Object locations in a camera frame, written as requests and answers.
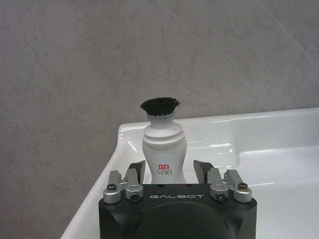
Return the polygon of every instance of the cleaning brush bottle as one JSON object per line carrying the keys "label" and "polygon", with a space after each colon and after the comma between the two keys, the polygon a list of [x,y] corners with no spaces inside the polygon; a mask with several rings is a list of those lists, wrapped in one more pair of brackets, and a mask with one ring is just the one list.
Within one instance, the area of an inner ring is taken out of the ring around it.
{"label": "cleaning brush bottle", "polygon": [[141,104],[151,122],[144,129],[142,148],[151,169],[152,184],[186,183],[183,174],[186,138],[181,125],[173,121],[178,105],[178,100],[167,97]]}

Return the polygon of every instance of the screw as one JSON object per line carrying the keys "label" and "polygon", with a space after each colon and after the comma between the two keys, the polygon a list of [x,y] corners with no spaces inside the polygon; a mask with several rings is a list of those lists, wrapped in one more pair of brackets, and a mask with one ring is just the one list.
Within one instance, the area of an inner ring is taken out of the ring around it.
{"label": "screw", "polygon": [[133,202],[133,203],[136,203],[140,200],[140,196],[138,193],[133,193],[131,196],[130,196],[130,201]]}
{"label": "screw", "polygon": [[216,193],[216,200],[219,201],[219,202],[224,202],[226,199],[224,193],[222,192],[219,192],[219,193]]}
{"label": "screw", "polygon": [[108,184],[107,190],[110,191],[110,192],[116,191],[116,184],[114,184],[114,183]]}
{"label": "screw", "polygon": [[248,189],[247,183],[239,183],[239,184],[238,184],[238,189],[239,189],[240,191],[246,191],[246,190]]}

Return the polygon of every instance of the gray wall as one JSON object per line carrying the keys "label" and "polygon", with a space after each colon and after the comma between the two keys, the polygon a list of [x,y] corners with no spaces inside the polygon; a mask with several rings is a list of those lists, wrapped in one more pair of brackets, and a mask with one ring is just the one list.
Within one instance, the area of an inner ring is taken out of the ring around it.
{"label": "gray wall", "polygon": [[0,0],[0,238],[59,238],[142,101],[319,106],[317,0]]}

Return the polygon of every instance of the sink basin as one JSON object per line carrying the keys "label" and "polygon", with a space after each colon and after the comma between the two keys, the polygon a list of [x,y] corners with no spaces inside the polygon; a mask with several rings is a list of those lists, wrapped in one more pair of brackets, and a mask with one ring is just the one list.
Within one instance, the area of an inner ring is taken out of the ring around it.
{"label": "sink basin", "polygon": [[[237,169],[258,202],[257,239],[319,238],[319,108],[178,119],[187,139],[184,174],[197,183],[193,160],[223,174]],[[123,124],[116,150],[83,201],[62,239],[98,239],[98,201],[111,170],[122,175],[144,160],[148,122]],[[144,183],[151,182],[146,167]]]}

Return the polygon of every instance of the brush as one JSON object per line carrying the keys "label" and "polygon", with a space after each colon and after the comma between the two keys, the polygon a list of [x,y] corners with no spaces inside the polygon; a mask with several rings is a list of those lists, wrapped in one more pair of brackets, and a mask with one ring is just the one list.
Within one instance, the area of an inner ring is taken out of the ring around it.
{"label": "brush", "polygon": [[154,98],[141,104],[141,108],[149,116],[166,116],[174,112],[175,108],[180,105],[177,99],[170,97]]}

